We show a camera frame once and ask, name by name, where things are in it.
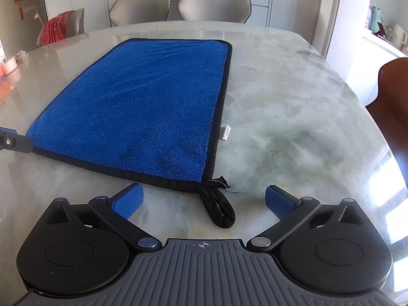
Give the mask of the blue and grey microfiber towel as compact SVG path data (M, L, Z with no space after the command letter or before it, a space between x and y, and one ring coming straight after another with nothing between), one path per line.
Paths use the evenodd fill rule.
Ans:
M222 229L236 220L214 177L232 59L224 40L133 38L82 71L29 126L40 156L197 194Z

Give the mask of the chair with red cushion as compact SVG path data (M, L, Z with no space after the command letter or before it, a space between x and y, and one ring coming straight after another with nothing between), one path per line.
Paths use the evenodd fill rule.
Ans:
M36 45L46 46L84 33L84 9L69 10L51 18L42 26Z

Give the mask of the brown leather chair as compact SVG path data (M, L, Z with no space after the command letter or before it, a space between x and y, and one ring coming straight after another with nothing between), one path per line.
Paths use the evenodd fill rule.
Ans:
M408 107L407 57L383 65L378 73L378 95L366 109L375 120L407 179Z

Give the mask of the grey upholstered chair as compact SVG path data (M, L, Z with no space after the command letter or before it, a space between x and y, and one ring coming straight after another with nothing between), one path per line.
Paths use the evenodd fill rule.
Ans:
M178 0L185 21L245 23L252 13L251 0Z
M109 10L112 26L166 21L172 0L116 0Z

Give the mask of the white electric kettle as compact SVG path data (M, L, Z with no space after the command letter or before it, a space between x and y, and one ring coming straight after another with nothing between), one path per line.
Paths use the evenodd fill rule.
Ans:
M395 24L391 29L391 42L399 49L407 43L407 31L401 25Z

